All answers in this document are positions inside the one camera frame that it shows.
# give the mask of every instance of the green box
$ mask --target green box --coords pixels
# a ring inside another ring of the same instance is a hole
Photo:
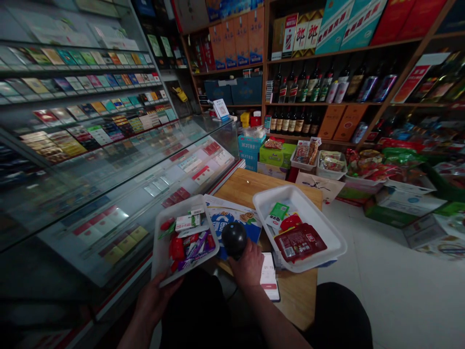
[[[414,215],[378,206],[374,198],[370,199],[363,206],[363,211],[365,212],[365,217],[396,228],[403,228],[418,219]]]
[[[260,162],[290,169],[291,156],[296,147],[296,144],[284,143],[282,149],[269,149],[262,145],[260,147]]]

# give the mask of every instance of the beer can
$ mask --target beer can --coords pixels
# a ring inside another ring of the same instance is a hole
[[[385,76],[383,81],[381,82],[381,85],[379,86],[378,91],[376,91],[376,94],[374,95],[373,102],[383,102],[388,96],[389,92],[391,91],[391,88],[394,86],[396,80],[397,75]]]
[[[336,92],[336,96],[334,97],[334,103],[342,103],[342,99],[349,88],[349,82],[340,82],[338,85],[338,90]]]
[[[366,123],[361,122],[360,124],[358,124],[357,129],[355,130],[354,135],[352,136],[351,142],[355,144],[359,143],[362,140],[362,137],[367,131],[367,129],[368,125]]]
[[[338,90],[339,84],[335,81],[332,83],[331,88],[329,89],[328,96],[326,97],[326,102],[327,103],[332,103],[334,100],[334,97],[336,96],[336,91]]]
[[[360,90],[360,93],[358,94],[357,102],[366,102],[370,94],[372,93],[376,82],[378,81],[377,76],[371,76],[367,77],[365,82],[363,83],[362,89]]]

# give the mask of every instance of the glass countertop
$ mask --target glass countertop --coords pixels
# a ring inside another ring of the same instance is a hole
[[[189,117],[45,169],[0,194],[0,250],[53,224],[231,123]]]

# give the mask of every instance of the plastic container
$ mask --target plastic container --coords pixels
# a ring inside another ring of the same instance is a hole
[[[271,212],[272,205],[276,202],[286,204],[291,202],[298,207],[300,218],[304,223],[311,224],[325,242],[327,249],[311,255],[295,263],[288,263],[281,259],[282,266],[294,273],[301,273],[306,270],[315,268],[338,256],[346,253],[347,243],[339,231],[331,224],[326,216],[315,206],[315,204],[296,186],[288,185],[277,187],[256,193],[253,196],[253,204],[257,210],[258,217],[262,222]],[[267,224],[263,225],[268,238],[270,239],[273,249],[281,255],[277,244],[274,240],[274,234]]]
[[[324,178],[340,180],[347,173],[347,164],[344,165],[344,168],[342,169],[343,171],[341,172],[322,169],[320,167],[320,153],[321,150],[318,152],[318,166],[316,167],[316,175]],[[341,160],[345,162],[344,154],[342,155]]]
[[[346,183],[356,183],[368,187],[375,187],[380,183],[386,182],[386,180],[382,181],[372,181],[370,179],[364,179],[364,178],[356,178],[356,177],[350,177],[349,175],[345,174],[344,175],[344,182]]]
[[[200,206],[203,205],[203,209],[207,212],[207,205],[203,198],[203,195],[195,195],[192,196],[184,201],[181,201],[173,206],[170,206],[159,214],[157,214],[155,218],[155,238],[154,238],[154,254],[152,257],[152,279],[158,273],[166,271],[170,265],[170,258],[168,257],[168,248],[170,246],[170,239],[171,236],[165,236],[161,240],[158,240],[158,236],[160,234],[160,226],[166,222],[171,217],[178,217],[187,214],[187,211],[190,211],[193,206]],[[212,233],[213,240],[215,241],[215,249],[204,256],[203,258],[195,261],[190,266],[184,268],[182,271],[175,273],[174,275],[166,278],[160,283],[160,287],[169,284],[170,282],[179,279],[184,274],[188,273],[196,266],[204,263],[208,259],[214,257],[219,251],[219,241],[218,237],[215,233],[215,229],[213,228],[212,220],[208,214],[205,215],[205,219],[207,220],[208,226],[210,227],[210,232]]]
[[[299,168],[305,171],[311,171],[316,167],[316,165],[308,165],[308,164],[303,164],[301,162],[294,161],[293,158],[295,156],[296,151],[297,151],[297,148],[294,150],[294,152],[291,155],[291,166],[292,167]]]

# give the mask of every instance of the barcode scanner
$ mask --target barcode scanner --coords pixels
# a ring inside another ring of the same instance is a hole
[[[247,245],[246,229],[241,223],[228,223],[221,232],[221,240],[226,254],[237,261],[241,258]]]

